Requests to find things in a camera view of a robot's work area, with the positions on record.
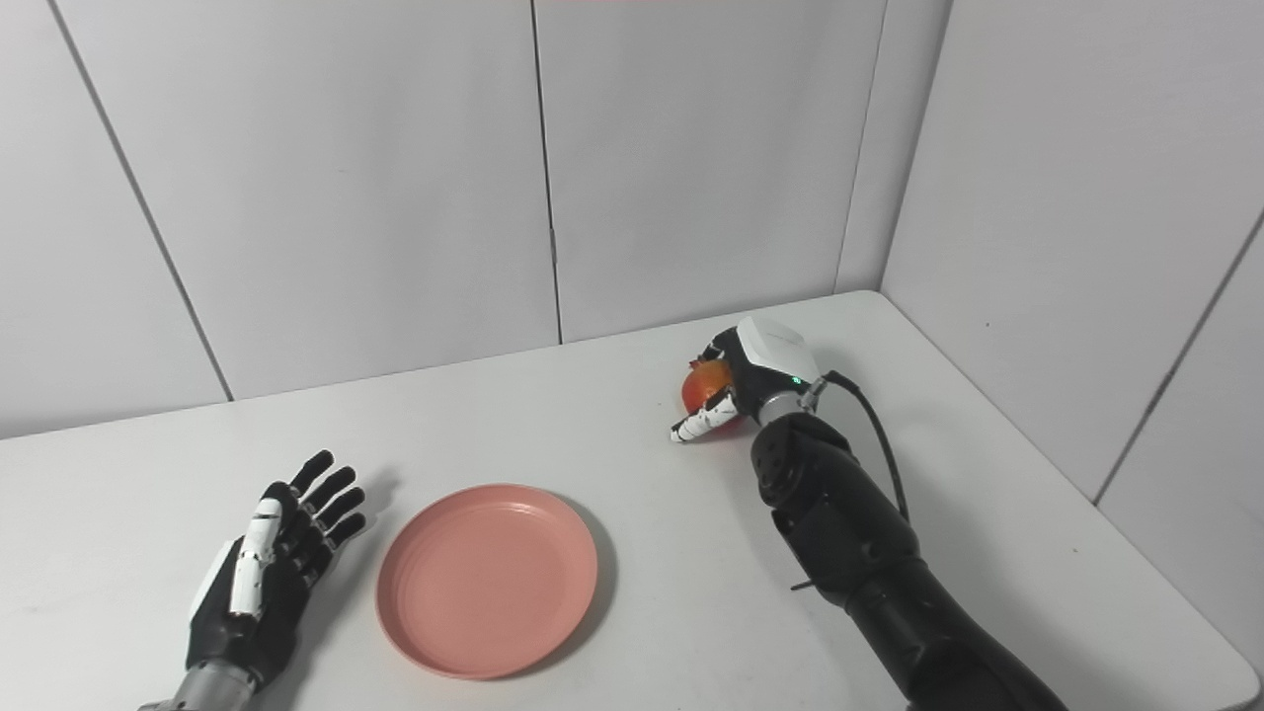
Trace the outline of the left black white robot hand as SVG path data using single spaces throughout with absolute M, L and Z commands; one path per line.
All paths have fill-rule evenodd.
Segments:
M 243 535 L 209 568 L 193 603 L 185 658 L 192 671 L 225 663 L 254 688 L 289 665 L 312 591 L 336 554 L 367 526 L 356 472 L 317 450 L 289 481 L 260 495 Z

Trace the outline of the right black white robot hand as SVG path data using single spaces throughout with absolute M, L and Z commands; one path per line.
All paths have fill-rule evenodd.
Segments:
M 747 316 L 712 339 L 690 362 L 683 391 L 688 414 L 670 428 L 672 442 L 693 442 L 729 423 L 766 428 L 781 416 L 817 412 L 825 374 L 794 329 Z

